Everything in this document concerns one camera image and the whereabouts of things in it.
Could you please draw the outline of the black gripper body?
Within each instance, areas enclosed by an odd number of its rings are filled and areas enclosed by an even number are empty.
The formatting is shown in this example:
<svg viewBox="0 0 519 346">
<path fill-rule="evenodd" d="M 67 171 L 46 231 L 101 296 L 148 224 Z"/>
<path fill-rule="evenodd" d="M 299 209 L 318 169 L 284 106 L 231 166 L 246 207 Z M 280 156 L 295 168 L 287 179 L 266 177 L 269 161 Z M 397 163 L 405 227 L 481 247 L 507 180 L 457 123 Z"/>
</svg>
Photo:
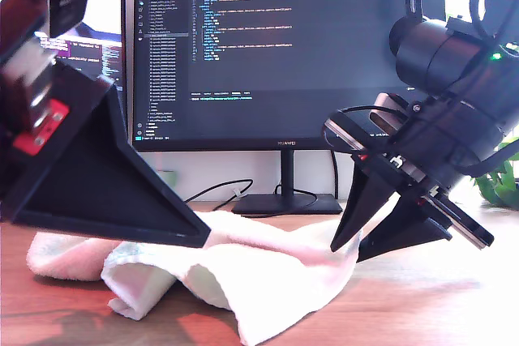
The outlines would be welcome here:
<svg viewBox="0 0 519 346">
<path fill-rule="evenodd" d="M 350 154 L 354 164 L 367 158 L 387 160 L 400 174 L 400 183 L 393 193 L 399 199 L 430 204 L 451 220 L 448 231 L 457 230 L 479 249 L 493 243 L 493 235 L 448 198 L 448 191 L 461 179 L 455 165 L 470 160 L 460 144 L 427 123 L 423 115 L 395 109 L 386 112 L 402 119 L 402 126 L 392 135 L 377 139 L 351 119 L 350 112 L 337 110 L 324 123 L 324 138 L 334 149 Z"/>
</svg>

